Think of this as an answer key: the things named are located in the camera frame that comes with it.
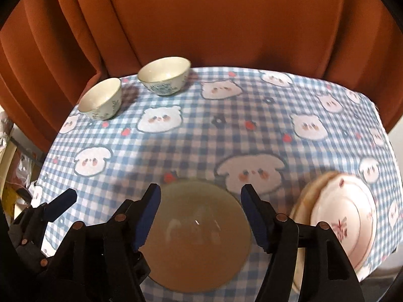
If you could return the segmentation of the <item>blue pattern bowl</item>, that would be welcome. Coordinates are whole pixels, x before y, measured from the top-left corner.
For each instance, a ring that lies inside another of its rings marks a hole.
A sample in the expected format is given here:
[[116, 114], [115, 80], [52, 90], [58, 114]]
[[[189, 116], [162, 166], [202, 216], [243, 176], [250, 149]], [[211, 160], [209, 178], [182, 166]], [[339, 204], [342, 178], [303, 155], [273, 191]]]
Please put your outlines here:
[[144, 65], [137, 78], [152, 93], [169, 96], [184, 87], [190, 69], [191, 62], [184, 57], [163, 57]]
[[122, 105], [122, 81], [109, 78], [88, 90], [79, 101], [78, 110], [93, 120], [108, 120]]
[[161, 201], [141, 247], [150, 277], [175, 292], [207, 292], [230, 282], [251, 251], [251, 229], [238, 200], [195, 179], [161, 187]]

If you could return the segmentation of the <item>round yellow flower plate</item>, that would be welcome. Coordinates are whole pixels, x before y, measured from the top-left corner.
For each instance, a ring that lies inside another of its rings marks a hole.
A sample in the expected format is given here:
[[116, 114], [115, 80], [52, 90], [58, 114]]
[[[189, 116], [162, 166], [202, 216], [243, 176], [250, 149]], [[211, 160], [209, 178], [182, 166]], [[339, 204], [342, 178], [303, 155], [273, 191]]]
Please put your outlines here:
[[[310, 181], [302, 190], [296, 205], [293, 206], [290, 217], [299, 224], [310, 224], [312, 210], [320, 196], [322, 189], [328, 182], [339, 175], [337, 171], [328, 171]], [[305, 264], [305, 248], [299, 248], [296, 258], [296, 267], [292, 289], [298, 294], [303, 280]]]

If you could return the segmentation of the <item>small red flower plate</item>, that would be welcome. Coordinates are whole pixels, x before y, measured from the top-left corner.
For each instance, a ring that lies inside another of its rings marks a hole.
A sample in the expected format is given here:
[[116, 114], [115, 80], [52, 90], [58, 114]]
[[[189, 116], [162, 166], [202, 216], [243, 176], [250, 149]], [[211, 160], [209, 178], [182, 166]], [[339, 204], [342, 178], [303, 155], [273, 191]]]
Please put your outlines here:
[[310, 217], [324, 221], [335, 233], [355, 271], [369, 256], [377, 227], [374, 197], [359, 177], [339, 174], [320, 191]]

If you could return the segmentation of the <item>blue checkered tablecloth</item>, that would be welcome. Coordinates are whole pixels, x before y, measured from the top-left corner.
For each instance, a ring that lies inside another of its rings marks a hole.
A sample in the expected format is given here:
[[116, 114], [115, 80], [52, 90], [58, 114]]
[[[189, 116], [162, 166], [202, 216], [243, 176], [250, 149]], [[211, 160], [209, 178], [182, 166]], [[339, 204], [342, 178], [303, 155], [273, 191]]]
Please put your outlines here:
[[107, 121], [74, 108], [36, 183], [45, 203], [68, 188], [77, 201], [45, 232], [51, 255], [70, 226], [107, 221], [151, 183], [204, 179], [238, 194], [236, 172], [287, 213], [302, 188], [337, 170], [357, 176], [376, 205], [376, 234], [360, 278], [402, 241], [402, 178], [377, 106], [357, 89], [294, 74], [201, 67], [186, 88], [160, 97], [135, 76], [122, 79], [122, 107]]

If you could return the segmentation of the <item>orange curtain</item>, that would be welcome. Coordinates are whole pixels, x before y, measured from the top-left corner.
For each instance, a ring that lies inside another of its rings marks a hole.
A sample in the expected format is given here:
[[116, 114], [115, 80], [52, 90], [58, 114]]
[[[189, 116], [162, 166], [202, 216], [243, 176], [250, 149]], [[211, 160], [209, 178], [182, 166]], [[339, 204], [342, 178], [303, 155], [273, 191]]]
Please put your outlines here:
[[381, 0], [20, 0], [1, 23], [1, 106], [48, 151], [98, 81], [166, 56], [274, 69], [402, 117], [402, 32]]

